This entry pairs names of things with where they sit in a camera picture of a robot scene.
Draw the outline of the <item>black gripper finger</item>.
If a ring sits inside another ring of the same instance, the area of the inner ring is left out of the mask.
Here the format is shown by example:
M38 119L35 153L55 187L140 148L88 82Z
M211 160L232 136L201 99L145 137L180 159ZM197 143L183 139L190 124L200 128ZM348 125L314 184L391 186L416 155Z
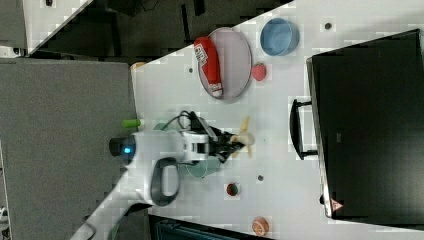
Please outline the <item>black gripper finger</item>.
M233 149L242 149L243 147L245 147L245 144L241 142L237 142L237 141L230 141L230 144L231 144L231 148Z

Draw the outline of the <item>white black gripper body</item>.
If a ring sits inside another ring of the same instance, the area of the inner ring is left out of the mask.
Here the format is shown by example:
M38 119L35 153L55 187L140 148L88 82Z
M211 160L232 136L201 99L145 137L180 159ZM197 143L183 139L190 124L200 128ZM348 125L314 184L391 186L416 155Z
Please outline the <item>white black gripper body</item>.
M185 114L189 125L182 130L184 140L183 164L197 164L210 156L224 163L233 153L231 133L212 127L196 114Z

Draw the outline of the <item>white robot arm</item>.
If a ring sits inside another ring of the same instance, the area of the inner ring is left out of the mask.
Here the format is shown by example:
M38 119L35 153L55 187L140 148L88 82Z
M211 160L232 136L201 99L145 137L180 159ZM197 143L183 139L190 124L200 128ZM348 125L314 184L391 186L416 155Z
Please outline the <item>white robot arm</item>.
M135 132L109 141L111 155L128 163L112 191L70 240L108 240L132 206L171 204L177 195L164 192L164 181L170 179L180 185L181 180L177 174L167 175L166 168L197 166L212 159L224 163L253 144L247 119L242 122L239 132L231 133L209 125L193 112L185 115L189 120L186 127L171 129L164 124L159 129Z

